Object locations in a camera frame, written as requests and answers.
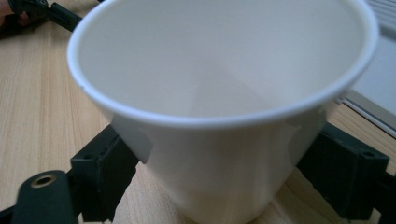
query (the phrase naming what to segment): wooden table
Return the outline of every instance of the wooden table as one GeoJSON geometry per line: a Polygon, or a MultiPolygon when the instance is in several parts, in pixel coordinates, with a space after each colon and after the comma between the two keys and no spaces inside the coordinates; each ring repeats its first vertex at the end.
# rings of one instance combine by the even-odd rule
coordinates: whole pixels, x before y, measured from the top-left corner
{"type": "MultiPolygon", "coordinates": [[[[60,0],[83,16],[94,0],[60,0]]],[[[48,170],[70,169],[69,159],[107,121],[69,75],[65,49],[71,33],[53,22],[0,39],[0,210],[15,203],[20,184],[48,170]]],[[[396,172],[396,140],[340,105],[330,122],[391,157],[396,172]]],[[[374,212],[369,221],[376,223],[374,212]]],[[[115,223],[193,223],[169,202],[139,164],[117,210],[115,223]]],[[[347,223],[330,208],[298,170],[252,223],[347,223]]]]}

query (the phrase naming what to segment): cup rim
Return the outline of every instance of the cup rim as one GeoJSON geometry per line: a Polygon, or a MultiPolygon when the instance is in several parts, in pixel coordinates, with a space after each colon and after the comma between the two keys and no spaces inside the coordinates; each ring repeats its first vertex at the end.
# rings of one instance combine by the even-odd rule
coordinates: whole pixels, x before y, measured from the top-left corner
{"type": "Polygon", "coordinates": [[[365,38],[363,39],[363,48],[361,49],[361,54],[349,69],[326,88],[291,104],[254,113],[227,117],[177,117],[145,111],[117,102],[97,90],[83,75],[84,73],[82,72],[78,62],[81,40],[85,33],[90,30],[90,27],[94,24],[97,18],[103,17],[104,13],[124,1],[126,0],[105,1],[90,11],[78,24],[67,47],[67,63],[70,73],[85,94],[100,107],[107,108],[126,118],[168,127],[204,129],[254,125],[257,123],[272,122],[297,115],[308,109],[322,105],[323,102],[335,100],[337,97],[340,97],[345,93],[347,88],[352,85],[356,79],[358,79],[367,64],[372,60],[379,38],[379,27],[376,17],[367,3],[363,1],[348,1],[347,4],[358,12],[363,24],[363,32],[365,34],[365,38]]]}

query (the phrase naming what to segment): white paper cup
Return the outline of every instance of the white paper cup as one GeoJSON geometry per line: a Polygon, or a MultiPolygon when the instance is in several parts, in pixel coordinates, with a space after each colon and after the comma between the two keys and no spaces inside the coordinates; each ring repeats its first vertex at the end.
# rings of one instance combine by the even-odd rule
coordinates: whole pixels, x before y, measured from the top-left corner
{"type": "Polygon", "coordinates": [[[67,56],[77,84],[181,211],[246,223],[367,66],[377,37],[363,1],[113,0],[78,25],[67,56]]]}

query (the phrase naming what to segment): wood grain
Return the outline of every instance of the wood grain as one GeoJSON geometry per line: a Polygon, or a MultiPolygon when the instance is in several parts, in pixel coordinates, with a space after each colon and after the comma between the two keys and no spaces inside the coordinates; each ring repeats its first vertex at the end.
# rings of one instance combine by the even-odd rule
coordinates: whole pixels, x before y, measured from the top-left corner
{"type": "MultiPolygon", "coordinates": [[[[95,1],[58,1],[83,16],[95,1]]],[[[70,169],[69,159],[107,122],[69,75],[65,49],[70,33],[52,22],[0,39],[0,210],[15,203],[20,184],[48,170],[70,169]]],[[[330,118],[337,127],[391,156],[396,140],[345,105],[330,118]]],[[[376,223],[374,212],[368,221],[376,223]]],[[[193,223],[169,202],[139,164],[115,223],[193,223]]],[[[348,223],[330,208],[298,170],[292,173],[259,223],[348,223]]]]}

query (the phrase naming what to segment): table surface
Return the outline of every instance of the table surface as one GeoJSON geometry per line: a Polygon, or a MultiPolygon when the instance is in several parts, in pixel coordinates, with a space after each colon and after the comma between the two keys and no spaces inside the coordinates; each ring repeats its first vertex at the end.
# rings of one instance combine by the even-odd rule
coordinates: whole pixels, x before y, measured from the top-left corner
{"type": "MultiPolygon", "coordinates": [[[[60,0],[84,16],[94,0],[60,0]]],[[[107,126],[107,121],[69,75],[65,49],[71,33],[47,21],[0,39],[0,210],[15,203],[21,183],[48,170],[70,169],[69,159],[107,126]]],[[[345,105],[329,122],[391,157],[396,140],[345,105]]],[[[376,223],[370,220],[352,223],[376,223]]],[[[193,223],[169,202],[138,164],[118,207],[115,223],[193,223]]],[[[251,223],[347,223],[295,170],[265,211],[251,223]]]]}

